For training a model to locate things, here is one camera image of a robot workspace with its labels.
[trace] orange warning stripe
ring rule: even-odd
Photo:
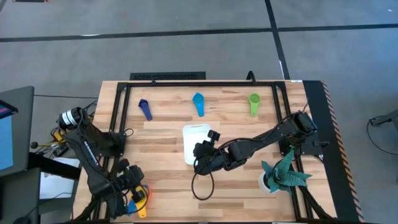
[[[330,110],[331,120],[332,120],[333,126],[335,127],[337,143],[338,143],[339,148],[340,148],[341,158],[343,159],[343,165],[345,167],[347,179],[348,179],[348,182],[349,182],[349,187],[351,189],[351,194],[353,196],[353,200],[354,200],[354,203],[356,205],[356,211],[358,213],[358,219],[359,219],[360,222],[365,222],[365,220],[363,218],[362,210],[361,210],[361,204],[359,203],[358,196],[356,195],[355,185],[354,185],[354,181],[353,181],[353,178],[352,178],[353,175],[351,174],[351,170],[349,169],[349,166],[348,166],[348,160],[347,160],[345,149],[343,147],[343,140],[341,138],[340,129],[338,128],[338,125],[337,125],[335,111],[334,111],[333,106],[331,104],[331,98],[330,98],[330,94],[329,94],[329,91],[328,91],[328,87],[326,86],[325,82],[322,82],[322,85],[323,85],[323,89],[325,91],[326,101],[328,102],[328,107],[329,107],[329,110]]]

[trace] wooden tabletop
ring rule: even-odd
[[[102,131],[109,128],[117,83],[103,82],[101,87],[94,125]],[[307,102],[303,83],[286,82],[286,87],[292,112],[302,110]],[[205,96],[204,117],[197,115],[192,103],[196,92]],[[251,117],[248,96],[254,92],[261,96],[261,104],[258,115]],[[142,98],[149,102],[152,121],[146,121],[138,107]],[[121,111],[122,105],[121,100],[118,111]],[[257,183],[263,173],[261,161],[273,165],[282,159],[278,144],[257,151],[242,167],[229,172],[214,172],[215,191],[212,198],[205,201],[195,199],[190,188],[193,167],[185,163],[183,156],[182,128],[188,124],[209,124],[221,134],[216,146],[234,138],[257,136],[277,124],[272,90],[268,86],[134,87],[126,120],[126,128],[132,128],[134,134],[127,139],[124,158],[143,170],[145,178],[142,183],[149,185],[152,196],[147,204],[147,218],[122,216],[116,222],[295,221],[289,193],[266,193]],[[305,173],[313,175],[307,180],[309,191],[323,209],[335,217],[323,164],[313,156],[302,156],[302,160]],[[86,181],[87,174],[82,172],[73,206],[75,216],[91,200]],[[208,195],[210,189],[208,176],[197,177],[195,190],[199,196]],[[302,216],[305,217],[299,190],[298,198]]]

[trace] gray floor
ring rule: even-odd
[[[272,0],[279,27],[398,22],[398,2]],[[7,1],[1,37],[112,34],[270,27],[264,1]],[[325,80],[343,134],[365,220],[398,220],[397,156],[378,151],[366,122],[398,109],[398,29],[280,33],[291,79]],[[36,94],[98,96],[102,80],[131,72],[206,71],[208,79],[281,79],[271,33],[0,43],[0,91],[33,85]],[[32,140],[46,141],[60,112],[91,100],[35,97]],[[372,128],[382,147],[398,153],[391,125]],[[43,223],[68,219],[68,209]]]

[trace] monitor screen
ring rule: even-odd
[[[3,100],[0,100],[0,119],[13,115],[16,112],[18,112],[17,108],[9,105]]]
[[[12,152],[12,116],[7,116],[0,119],[0,170],[14,164]]]

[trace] computer monitor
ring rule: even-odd
[[[14,106],[0,100],[0,119],[11,116],[18,113],[18,109]]]

